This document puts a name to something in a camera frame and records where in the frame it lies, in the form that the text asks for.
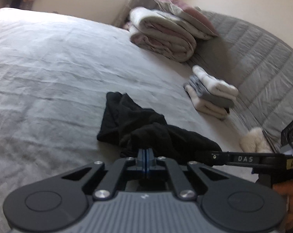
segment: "folded blanket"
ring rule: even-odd
[[[202,82],[199,80],[199,78],[195,74],[190,76],[190,79],[188,80],[188,84],[190,84],[190,86],[193,89],[195,89],[196,94],[199,98],[209,101],[218,107],[223,107],[223,108],[234,107],[234,102],[232,100],[218,96],[218,95],[212,95],[211,93],[209,93],[209,91],[205,88],[205,86],[202,84]]]
[[[199,78],[209,93],[231,99],[232,101],[236,100],[236,96],[238,95],[238,89],[236,87],[207,74],[198,65],[193,66],[193,73]]]
[[[190,96],[193,106],[197,111],[214,116],[218,119],[225,119],[228,116],[228,111],[225,108],[218,107],[211,102],[199,98],[195,89],[193,89],[189,84],[185,84],[184,89]]]
[[[194,53],[196,41],[183,27],[155,11],[138,7],[130,12],[130,41],[137,46],[182,62]]]
[[[188,21],[185,21],[181,17],[177,17],[175,15],[172,15],[171,13],[167,13],[167,12],[160,11],[160,10],[152,10],[152,11],[154,11],[154,12],[158,13],[159,15],[167,18],[168,20],[176,23],[177,25],[180,25],[186,31],[188,31],[189,33],[191,33],[195,38],[199,38],[199,39],[203,39],[203,40],[212,39],[212,36],[210,36],[210,35],[202,32],[202,31],[200,31],[199,29],[195,28]]]

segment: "black cloth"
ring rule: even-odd
[[[22,0],[12,0],[10,7],[19,9]]]
[[[163,115],[141,108],[127,94],[108,92],[106,109],[97,139],[118,145],[122,157],[136,157],[138,149],[152,148],[155,156],[165,156],[185,164],[199,161],[197,151],[221,151],[219,145],[202,135],[167,124]]]

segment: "silver bolt head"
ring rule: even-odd
[[[104,198],[107,198],[110,196],[110,192],[108,190],[97,190],[95,192],[95,196],[97,198],[101,198],[101,199],[104,199]]]
[[[182,190],[180,192],[180,196],[182,198],[185,198],[185,199],[190,199],[190,198],[193,198],[195,196],[195,193],[192,190]]]

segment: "bed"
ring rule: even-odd
[[[195,111],[182,87],[191,73],[188,65],[135,46],[126,30],[0,9],[0,233],[9,230],[2,204],[14,189],[119,157],[119,148],[96,139],[109,91],[128,93],[223,151],[241,151],[239,137],[247,129],[237,128],[234,113],[219,121]],[[250,169],[219,168],[256,180]]]

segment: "quilted mattress cover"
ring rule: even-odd
[[[199,41],[186,63],[237,87],[237,117],[248,129],[263,127],[279,147],[281,131],[293,120],[293,49],[246,21],[203,13],[221,37]]]
[[[129,33],[84,19],[0,9],[0,233],[14,189],[95,160],[111,164],[119,148],[96,135],[108,91],[127,92],[168,123],[196,131],[223,151],[240,151],[231,119],[198,114],[183,90],[191,68],[129,41]],[[219,167],[255,180],[250,169]]]

